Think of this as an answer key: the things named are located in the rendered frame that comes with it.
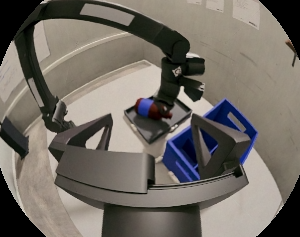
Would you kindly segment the blue plastic crate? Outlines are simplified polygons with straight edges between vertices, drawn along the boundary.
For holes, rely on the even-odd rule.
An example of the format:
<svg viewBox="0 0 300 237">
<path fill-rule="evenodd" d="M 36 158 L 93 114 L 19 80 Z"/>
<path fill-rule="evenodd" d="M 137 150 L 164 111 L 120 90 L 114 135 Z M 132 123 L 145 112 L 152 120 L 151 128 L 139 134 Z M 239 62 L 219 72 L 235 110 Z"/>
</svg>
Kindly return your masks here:
<svg viewBox="0 0 300 237">
<path fill-rule="evenodd" d="M 242 123 L 242 125 L 246 128 L 246 130 L 243 133 L 247 134 L 251 139 L 250 146 L 248 147 L 246 152 L 242 155 L 242 157 L 239 159 L 241 164 L 243 165 L 258 135 L 258 132 L 253 127 L 253 125 L 226 98 L 224 98 L 221 102 L 219 102 L 216 106 L 214 106 L 203 116 L 214 122 L 220 123 L 222 125 L 228 126 L 230 128 L 242 132 L 240 128 L 227 116 L 229 112 L 231 112 Z M 211 137 L 203 129 L 201 128 L 199 129 L 202 133 L 204 142 L 206 143 L 206 146 L 209 149 L 209 152 L 211 151 L 210 154 L 212 156 L 217 149 L 216 147 L 218 146 L 218 143 L 213 137 Z M 167 140 L 164 155 L 163 155 L 164 165 L 167 167 L 169 171 L 171 171 L 175 175 L 175 177 L 179 180 L 180 183 L 200 180 L 199 169 L 198 169 L 196 158 L 197 156 L 196 156 L 194 141 L 192 138 L 192 130 L 190 125 L 186 127 L 184 130 L 182 130 L 181 132 L 179 132 L 178 134 L 176 134 L 175 136 L 173 136 L 172 138 L 170 138 L 169 140 Z M 184 167 L 185 169 L 182 167 Z"/>
</svg>

